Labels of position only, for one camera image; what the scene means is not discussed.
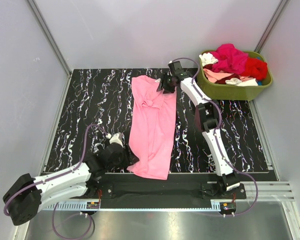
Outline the light pink t shirt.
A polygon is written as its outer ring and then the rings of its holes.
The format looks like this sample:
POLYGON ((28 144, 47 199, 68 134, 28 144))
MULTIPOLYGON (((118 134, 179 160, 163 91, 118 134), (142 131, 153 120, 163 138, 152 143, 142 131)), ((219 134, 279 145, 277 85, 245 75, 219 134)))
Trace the light pink t shirt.
POLYGON ((176 128, 177 94, 158 91, 159 81, 132 78, 132 123, 128 145, 139 161, 127 170, 148 179, 167 180, 176 128))

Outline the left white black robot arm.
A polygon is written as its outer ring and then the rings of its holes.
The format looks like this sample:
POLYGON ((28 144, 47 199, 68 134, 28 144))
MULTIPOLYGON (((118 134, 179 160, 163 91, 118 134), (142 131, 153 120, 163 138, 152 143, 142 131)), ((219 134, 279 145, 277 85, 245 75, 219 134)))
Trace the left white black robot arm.
POLYGON ((89 153, 81 163, 47 175, 21 175, 5 193, 4 213, 14 226, 20 226, 48 206, 71 198, 93 198, 97 181, 114 168, 124 169, 139 158, 128 145, 111 143, 97 153, 89 153))

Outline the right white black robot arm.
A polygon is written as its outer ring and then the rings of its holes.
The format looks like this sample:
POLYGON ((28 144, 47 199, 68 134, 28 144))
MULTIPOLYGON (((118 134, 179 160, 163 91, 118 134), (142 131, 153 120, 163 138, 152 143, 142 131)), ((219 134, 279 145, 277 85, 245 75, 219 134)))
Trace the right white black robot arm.
POLYGON ((229 198, 240 186, 240 181, 222 141, 219 104, 201 90, 196 77, 183 69, 179 58, 170 61, 168 68, 169 72, 162 74, 157 91, 172 94, 179 87, 192 101, 195 106, 194 122, 206 140, 215 164, 217 183, 210 195, 229 198))

